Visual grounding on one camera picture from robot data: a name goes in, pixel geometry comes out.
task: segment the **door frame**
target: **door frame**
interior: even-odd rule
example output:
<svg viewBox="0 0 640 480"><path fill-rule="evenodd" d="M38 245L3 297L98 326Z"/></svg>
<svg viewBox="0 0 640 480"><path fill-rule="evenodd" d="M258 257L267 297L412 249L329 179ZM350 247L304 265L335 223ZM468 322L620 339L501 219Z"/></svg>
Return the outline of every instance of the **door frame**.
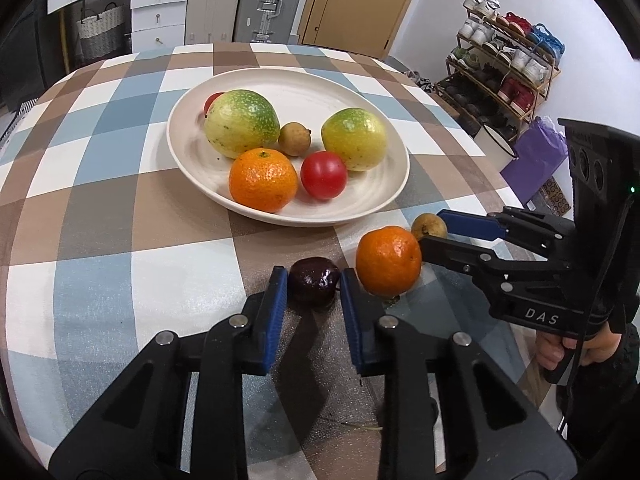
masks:
<svg viewBox="0 0 640 480"><path fill-rule="evenodd" d="M306 28L309 25L309 18L311 17L311 9L314 6L314 2L315 0L305 0L305 6L302 9L302 16L300 17L300 23L298 24L298 37L300 38L300 44L303 44L302 41L304 40L306 34ZM391 35L389 36L388 42L383 51L384 56L388 56L389 51L391 50L391 46L393 45L396 35L398 34L398 30L400 29L400 25L402 23L402 20L404 20L404 16L410 3L411 0L405 0L404 5L402 6L400 14L398 15L398 19L396 20L394 28L391 30Z"/></svg>

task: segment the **tablecloth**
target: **tablecloth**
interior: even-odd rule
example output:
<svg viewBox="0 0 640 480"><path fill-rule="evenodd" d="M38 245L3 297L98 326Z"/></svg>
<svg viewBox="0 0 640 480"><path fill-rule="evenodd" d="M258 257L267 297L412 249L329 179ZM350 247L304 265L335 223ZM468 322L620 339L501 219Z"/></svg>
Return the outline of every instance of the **tablecloth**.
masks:
<svg viewBox="0 0 640 480"><path fill-rule="evenodd" d="M165 139L189 88L269 66L331 79L379 107L410 152L391 206L334 228L244 218L177 169ZM20 436L46 464L100 393L157 332L208 330L263 290L274 265L354 264L359 238L443 208L520 205L473 140L403 74L366 56L280 44L181 46L104 60L52 86L0 153L0 348ZM503 258L529 258L505 242ZM419 330L464 330L540 404L531 336L487 314L468 276L425 265L391 311ZM374 478L382 383L351 367L342 314L287 312L273 373L244 378L252 478ZM188 452L183 465L188 468ZM442 450L439 450L440 461Z"/></svg>

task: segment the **dark purple fruit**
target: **dark purple fruit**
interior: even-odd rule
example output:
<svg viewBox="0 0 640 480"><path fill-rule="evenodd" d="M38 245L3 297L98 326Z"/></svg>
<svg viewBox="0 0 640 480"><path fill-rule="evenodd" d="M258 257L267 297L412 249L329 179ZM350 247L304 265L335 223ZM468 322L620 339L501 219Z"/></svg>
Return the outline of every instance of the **dark purple fruit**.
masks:
<svg viewBox="0 0 640 480"><path fill-rule="evenodd" d="M289 271L287 293L290 306L329 310L334 302L340 270L321 256L296 261Z"/></svg>

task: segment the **plate rim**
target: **plate rim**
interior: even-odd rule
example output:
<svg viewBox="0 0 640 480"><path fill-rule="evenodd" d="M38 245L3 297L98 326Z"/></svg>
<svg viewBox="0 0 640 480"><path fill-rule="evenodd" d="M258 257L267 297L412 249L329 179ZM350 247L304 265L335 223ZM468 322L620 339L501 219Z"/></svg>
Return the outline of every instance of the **plate rim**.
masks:
<svg viewBox="0 0 640 480"><path fill-rule="evenodd" d="M202 192L204 195L206 195L210 200L213 200L214 202L219 203L221 206L225 207L228 210L234 211L238 214L241 214L243 216L247 216L249 218L253 218L255 220L259 220L259 221L263 221L266 223L270 223L270 224L276 224L276 225L286 225L286 226L297 226L297 227L319 227L319 226L333 226L333 225L339 225L339 224L345 224L347 222L353 222L355 220L359 220L361 218L367 217L375 212L380 211L382 208L386 207L387 205L389 205L391 202L393 202L393 200L396 199L396 197L402 193L402 190L406 187L406 183L409 179L409 172L411 170L411 161L409 158L409 150L406 146L406 144L404 143L404 140L402 140L402 137L400 136L400 133L398 132L398 130L396 130L396 133L398 134L398 137L400 139L400 142L402 142L402 146L404 147L404 158L405 158L405 162L406 162L406 171L404 173L404 178L402 179L402 184L398 187L398 190L396 190L396 192L393 193L393 195L391 197L389 197L388 200L385 200L383 203L381 203L379 206L376 206L375 208L369 209L363 213L358 213L355 215L350 215L348 217L344 217L344 218L340 218L340 219L335 219L335 218L317 218L317 219L313 219L313 218L309 218L309 219L303 219L300 217L293 217L293 216L284 216L284 215L278 215L275 213L267 213L265 211L260 211L242 204L239 204L238 202L235 202L234 200L230 200L228 198L226 198L225 196L220 195L220 193L216 193L213 192L212 190L210 190L209 188L207 188L206 186L204 186L203 184L201 184L181 163L180 159L178 158L178 156L175 154L174 152L174 147L172 146L171 143L171 138L169 135L169 124L171 123L171 119L174 115L174 111L175 109L178 107L178 105L180 104L180 102L182 101L182 99L184 99L190 91L192 91L194 88L197 88L200 85L203 85L204 83L210 81L211 79L215 79L218 76L222 76L225 74L229 74L229 73L234 73L234 72L247 72L247 71L254 71L254 70L278 70L278 71L283 71L283 72L296 72L296 73L301 73L304 74L306 76L309 76L311 78L318 78L321 79L325 82L329 82L330 84L335 84L338 86L341 86L343 89L349 91L350 93L357 95L358 97L364 99L367 101L367 103L369 103L369 105L371 105L373 108L375 108L375 110L382 115L384 118L386 118L387 121L389 121L390 124L391 121L389 120L389 117L386 116L386 114L384 114L382 112L382 110L380 110L380 108L378 108L375 104L373 104L371 101L367 100L366 98L364 98L362 95L358 94L357 92L354 92L353 90L351 90L350 88L347 88L344 85L341 85L340 83L333 81L331 79L327 79L324 78L322 76L316 75L316 74L310 74L309 72L299 72L297 70L288 70L287 68L284 67L261 67L261 66L256 66L256 67L247 67L247 68L238 68L236 70L228 70L227 72L222 72L220 74L216 74L212 77L210 77L209 79L206 79L204 81L202 81L201 83L198 83L196 86L193 86L189 89L187 89L187 91L182 94L180 96L180 98L175 102L175 105L171 108L171 112L169 113L169 118L166 121L166 131L164 133L165 137L166 137L166 143L169 146L169 152L171 153L171 156L173 157L175 163L178 165L178 168L180 169L180 171L182 172L182 174L184 176L187 177L187 179L189 181L191 181L191 183L196 186L200 192Z"/></svg>

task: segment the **plate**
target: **plate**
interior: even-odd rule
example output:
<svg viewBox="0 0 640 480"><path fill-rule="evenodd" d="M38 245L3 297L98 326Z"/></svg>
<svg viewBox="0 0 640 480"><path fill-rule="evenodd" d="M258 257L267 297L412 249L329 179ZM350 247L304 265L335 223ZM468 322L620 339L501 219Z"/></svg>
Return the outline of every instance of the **plate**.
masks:
<svg viewBox="0 0 640 480"><path fill-rule="evenodd" d="M233 160L209 144L202 111L211 94L234 89L253 90L267 98L281 126L296 121L309 128L311 147L305 155L324 150L320 131L329 117L344 108L364 108L376 114L386 127L386 156L372 170L350 172L344 191L327 202L311 198L299 183L296 197L277 213L240 205L231 198L227 183ZM231 211L271 224L318 227L362 218L395 199L409 177L409 155L404 143L378 108L338 83L293 70L243 68L213 76L175 104L167 122L166 140L178 168L204 194ZM303 157L290 160L300 174Z"/></svg>

